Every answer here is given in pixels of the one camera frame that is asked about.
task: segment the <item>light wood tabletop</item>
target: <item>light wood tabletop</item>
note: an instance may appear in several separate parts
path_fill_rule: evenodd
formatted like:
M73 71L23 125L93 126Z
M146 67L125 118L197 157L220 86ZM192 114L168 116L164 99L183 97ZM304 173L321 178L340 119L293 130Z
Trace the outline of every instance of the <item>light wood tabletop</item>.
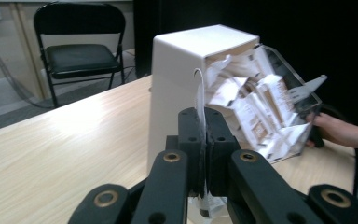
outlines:
M0 129L0 223L67 223L92 189L146 178L151 78ZM273 167L304 193L352 191L352 148L305 148Z

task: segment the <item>wall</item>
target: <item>wall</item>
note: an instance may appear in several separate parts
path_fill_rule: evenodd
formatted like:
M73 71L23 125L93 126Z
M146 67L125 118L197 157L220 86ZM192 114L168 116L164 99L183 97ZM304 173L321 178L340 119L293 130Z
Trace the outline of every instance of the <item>wall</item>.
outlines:
M47 2L0 2L0 57L11 75L31 94L38 98L47 98L45 79L41 75L43 68L39 59L36 43L33 16L39 7ZM123 11L126 17L126 31L123 49L134 49L132 1L109 1ZM114 49L106 37L98 37L105 41L109 48ZM4 75L0 69L0 78Z

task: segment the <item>floor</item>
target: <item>floor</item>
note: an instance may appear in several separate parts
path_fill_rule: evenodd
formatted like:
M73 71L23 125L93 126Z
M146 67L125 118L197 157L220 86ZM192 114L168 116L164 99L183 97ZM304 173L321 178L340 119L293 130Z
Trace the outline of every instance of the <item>floor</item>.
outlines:
M131 69L135 66L135 57L134 57L134 50L127 50L123 53L123 62L125 67L129 67L126 69L126 74L131 71ZM135 76L135 72L131 71L130 76ZM62 85L57 86L56 94L60 95L66 93L68 91L73 91L76 88L84 87L86 85L90 85L94 83L93 81L90 82L79 82L71 85ZM25 95L30 95L29 92L26 90L22 90ZM30 101L38 102L39 99L35 97L30 97ZM7 112L22 108L24 106L29 105L29 103L25 102L20 98L20 96L15 92L13 87L9 84L9 82L5 78L0 79L0 115L6 114Z

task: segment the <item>black backdrop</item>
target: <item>black backdrop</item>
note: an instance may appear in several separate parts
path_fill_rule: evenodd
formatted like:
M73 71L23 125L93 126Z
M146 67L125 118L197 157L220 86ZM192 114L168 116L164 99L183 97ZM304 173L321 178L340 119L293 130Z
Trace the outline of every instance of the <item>black backdrop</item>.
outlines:
M137 76L151 73L153 37L224 24L260 36L358 125L358 0L134 0Z

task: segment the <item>power cord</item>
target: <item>power cord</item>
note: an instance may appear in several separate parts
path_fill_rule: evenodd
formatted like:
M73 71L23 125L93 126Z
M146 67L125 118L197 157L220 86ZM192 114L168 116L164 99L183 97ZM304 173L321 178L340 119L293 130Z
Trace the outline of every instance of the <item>power cord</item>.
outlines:
M30 105L34 105L36 107L45 108L45 109L52 109L53 106L44 106L39 105L37 103L32 102L25 93L21 90L21 84L10 74L10 71L7 69L6 65L4 64L2 58L0 57L0 69L2 70L2 73L4 74L6 80L10 84L10 86L13 88L13 90L20 96L20 98L27 102Z

